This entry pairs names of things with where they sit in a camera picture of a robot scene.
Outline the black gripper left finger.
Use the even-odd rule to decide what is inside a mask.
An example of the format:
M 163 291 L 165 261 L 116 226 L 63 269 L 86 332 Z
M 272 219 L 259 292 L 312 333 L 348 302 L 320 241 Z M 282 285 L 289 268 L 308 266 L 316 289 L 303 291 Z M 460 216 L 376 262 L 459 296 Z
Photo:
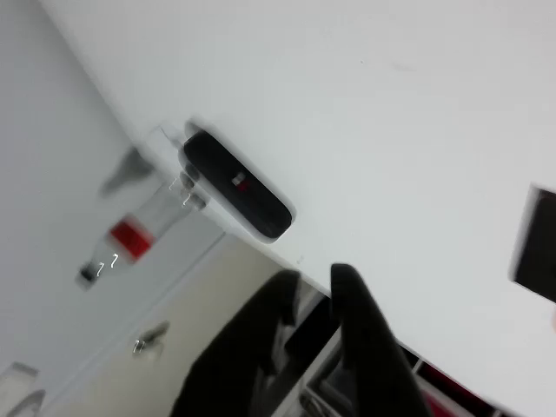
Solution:
M 248 416 L 259 372 L 276 372 L 275 339 L 296 324 L 301 274 L 272 275 L 194 361 L 172 407 L 173 416 Z

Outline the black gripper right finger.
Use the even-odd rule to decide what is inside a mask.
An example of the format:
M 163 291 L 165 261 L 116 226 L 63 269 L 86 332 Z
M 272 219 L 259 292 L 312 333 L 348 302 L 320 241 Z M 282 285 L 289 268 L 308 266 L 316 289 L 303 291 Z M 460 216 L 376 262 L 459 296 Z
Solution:
M 429 416 L 407 358 L 359 272 L 334 263 L 330 285 L 344 365 L 354 376 L 354 415 Z

